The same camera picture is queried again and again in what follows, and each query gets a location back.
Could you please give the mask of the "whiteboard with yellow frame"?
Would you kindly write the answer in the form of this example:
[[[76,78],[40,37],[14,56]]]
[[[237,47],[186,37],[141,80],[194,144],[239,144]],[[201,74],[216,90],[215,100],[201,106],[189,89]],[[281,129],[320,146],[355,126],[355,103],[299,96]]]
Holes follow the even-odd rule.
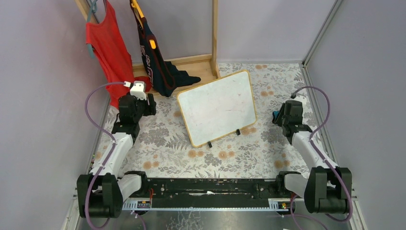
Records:
[[[257,121],[250,73],[241,70],[178,93],[177,102],[195,148]]]

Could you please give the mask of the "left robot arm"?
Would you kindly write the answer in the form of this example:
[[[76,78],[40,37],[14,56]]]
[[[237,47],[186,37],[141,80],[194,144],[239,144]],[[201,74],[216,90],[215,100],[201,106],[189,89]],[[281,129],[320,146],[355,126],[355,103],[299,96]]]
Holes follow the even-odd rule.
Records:
[[[88,174],[77,179],[79,214],[82,218],[117,218],[123,202],[133,193],[144,193],[147,180],[144,172],[118,172],[140,131],[139,121],[144,116],[156,114],[154,95],[145,100],[126,94],[118,100],[119,113],[113,129],[108,133],[112,139],[108,150]]]

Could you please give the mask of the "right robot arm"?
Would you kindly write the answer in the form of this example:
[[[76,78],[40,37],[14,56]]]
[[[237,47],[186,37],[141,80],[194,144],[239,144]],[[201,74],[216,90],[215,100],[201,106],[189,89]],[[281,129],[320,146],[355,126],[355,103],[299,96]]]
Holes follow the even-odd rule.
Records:
[[[280,190],[295,193],[304,199],[310,213],[350,214],[352,174],[339,167],[310,139],[312,129],[303,124],[303,105],[288,100],[273,112],[272,122],[302,156],[310,174],[281,171],[276,177]]]

